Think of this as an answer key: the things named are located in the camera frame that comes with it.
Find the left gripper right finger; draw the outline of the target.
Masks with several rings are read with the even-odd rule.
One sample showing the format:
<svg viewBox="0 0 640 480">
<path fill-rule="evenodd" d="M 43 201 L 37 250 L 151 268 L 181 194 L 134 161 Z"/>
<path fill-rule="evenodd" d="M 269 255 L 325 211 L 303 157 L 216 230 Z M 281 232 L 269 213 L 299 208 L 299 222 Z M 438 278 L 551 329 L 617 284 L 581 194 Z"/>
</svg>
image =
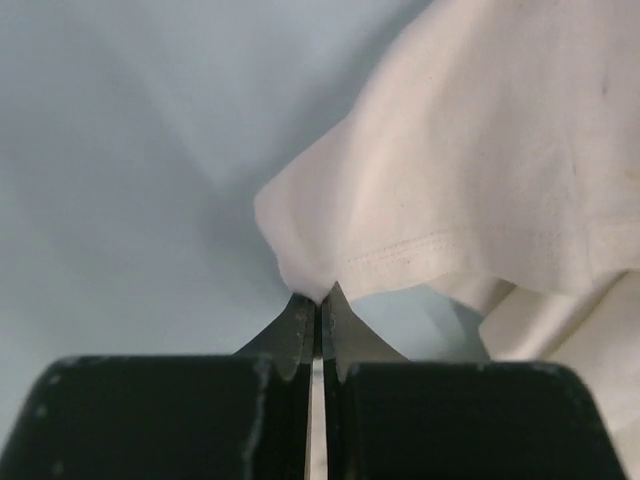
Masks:
<svg viewBox="0 0 640 480">
<path fill-rule="evenodd" d="M 411 361 L 339 287 L 320 307 L 332 479 L 622 479 L 590 391 L 545 362 Z"/>
</svg>

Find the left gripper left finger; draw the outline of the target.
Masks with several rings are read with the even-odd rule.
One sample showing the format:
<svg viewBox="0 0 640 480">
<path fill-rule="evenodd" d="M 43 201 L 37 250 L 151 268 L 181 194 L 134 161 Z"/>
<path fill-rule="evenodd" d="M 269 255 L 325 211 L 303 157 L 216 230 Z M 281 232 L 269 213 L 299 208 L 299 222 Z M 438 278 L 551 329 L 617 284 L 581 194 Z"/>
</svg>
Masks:
<svg viewBox="0 0 640 480">
<path fill-rule="evenodd" d="M 231 355 L 77 356 L 33 384 L 5 479 L 305 479 L 315 306 Z"/>
</svg>

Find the cream white t shirt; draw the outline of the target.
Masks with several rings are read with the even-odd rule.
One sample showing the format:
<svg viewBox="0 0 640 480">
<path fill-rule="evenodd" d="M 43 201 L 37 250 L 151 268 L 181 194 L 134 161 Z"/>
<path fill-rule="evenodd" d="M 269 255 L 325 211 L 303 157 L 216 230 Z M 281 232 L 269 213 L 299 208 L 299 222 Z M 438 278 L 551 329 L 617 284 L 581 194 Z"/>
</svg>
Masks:
<svg viewBox="0 0 640 480">
<path fill-rule="evenodd" d="M 637 2 L 432 3 L 254 204 L 292 291 L 426 284 L 572 368 L 638 477 Z"/>
</svg>

